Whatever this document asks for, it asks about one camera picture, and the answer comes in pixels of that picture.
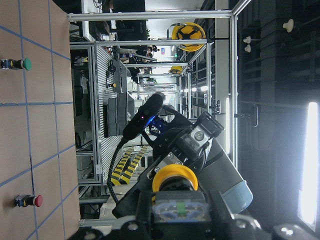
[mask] fluorescent light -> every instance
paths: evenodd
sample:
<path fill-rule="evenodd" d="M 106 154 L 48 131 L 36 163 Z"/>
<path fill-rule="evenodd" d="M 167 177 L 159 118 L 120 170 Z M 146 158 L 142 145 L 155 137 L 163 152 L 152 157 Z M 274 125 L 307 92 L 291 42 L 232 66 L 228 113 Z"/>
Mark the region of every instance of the fluorescent light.
<path fill-rule="evenodd" d="M 207 91 L 208 90 L 208 86 L 202 86 L 202 87 L 200 87 L 200 90 L 203 91 L 203 92 Z"/>
<path fill-rule="evenodd" d="M 308 106 L 298 217 L 315 231 L 318 195 L 318 104 Z"/>
<path fill-rule="evenodd" d="M 230 101 L 225 100 L 225 152 L 230 153 Z"/>

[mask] yellow hard hat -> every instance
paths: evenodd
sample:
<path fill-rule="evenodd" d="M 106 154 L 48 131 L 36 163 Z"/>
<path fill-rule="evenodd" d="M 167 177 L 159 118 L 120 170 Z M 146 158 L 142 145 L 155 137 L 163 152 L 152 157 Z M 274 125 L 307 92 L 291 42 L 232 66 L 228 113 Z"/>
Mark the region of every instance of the yellow hard hat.
<path fill-rule="evenodd" d="M 182 72 L 182 66 L 173 66 L 169 70 L 169 73 L 171 74 L 181 74 L 181 72 Z"/>
<path fill-rule="evenodd" d="M 186 22 L 184 24 L 178 23 L 172 30 L 173 40 L 189 40 L 189 39 L 205 39 L 206 33 L 201 26 L 194 22 Z M 185 44 L 179 45 L 179 48 L 187 51 L 194 52 L 199 50 L 203 44 Z"/>

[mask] red button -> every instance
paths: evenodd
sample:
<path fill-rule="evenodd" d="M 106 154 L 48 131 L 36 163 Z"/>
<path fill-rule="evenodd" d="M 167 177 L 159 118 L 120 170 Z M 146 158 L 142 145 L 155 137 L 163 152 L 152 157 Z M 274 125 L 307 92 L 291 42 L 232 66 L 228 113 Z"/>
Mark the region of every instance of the red button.
<path fill-rule="evenodd" d="M 42 195 L 38 195 L 35 198 L 34 205 L 36 205 L 37 207 L 40 207 L 43 201 L 44 201 L 44 197 Z"/>

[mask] yellow black striped barrier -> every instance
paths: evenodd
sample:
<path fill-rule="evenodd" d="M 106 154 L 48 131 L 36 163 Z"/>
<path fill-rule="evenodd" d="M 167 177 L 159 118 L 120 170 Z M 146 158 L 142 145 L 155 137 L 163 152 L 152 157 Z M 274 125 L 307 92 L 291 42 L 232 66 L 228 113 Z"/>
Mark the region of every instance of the yellow black striped barrier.
<path fill-rule="evenodd" d="M 120 176 L 122 171 L 124 170 L 124 167 L 129 159 L 129 157 L 132 155 L 132 152 L 134 151 L 133 147 L 128 148 L 117 166 L 114 168 L 112 175 L 111 175 L 111 182 L 114 185 L 120 185 L 121 183 L 119 182 Z"/>
<path fill-rule="evenodd" d="M 125 172 L 121 175 L 120 179 L 125 182 L 124 184 L 130 183 L 130 179 L 131 179 L 132 175 L 134 174 L 140 160 L 142 159 L 144 154 L 147 152 L 147 150 L 148 150 L 148 146 L 143 146 L 141 148 L 141 150 L 139 151 L 139 153 L 135 156 L 133 161 L 130 163 L 128 168 L 125 170 Z"/>

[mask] machine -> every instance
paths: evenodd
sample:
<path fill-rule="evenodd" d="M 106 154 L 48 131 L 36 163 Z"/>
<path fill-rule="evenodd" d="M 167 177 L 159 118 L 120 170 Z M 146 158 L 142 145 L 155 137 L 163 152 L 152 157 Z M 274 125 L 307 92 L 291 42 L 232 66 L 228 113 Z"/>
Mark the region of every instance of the machine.
<path fill-rule="evenodd" d="M 70 240 L 298 240 L 316 238 L 297 225 L 263 231 L 250 216 L 239 214 L 253 196 L 216 137 L 224 128 L 204 112 L 194 123 L 163 105 L 164 95 L 153 94 L 123 130 L 108 173 L 107 185 L 118 218 L 110 234 L 82 228 Z M 165 111 L 171 122 L 159 117 Z M 145 128 L 157 136 L 151 140 Z M 118 200 L 111 174 L 119 149 L 139 134 L 153 151 L 153 163 Z"/>

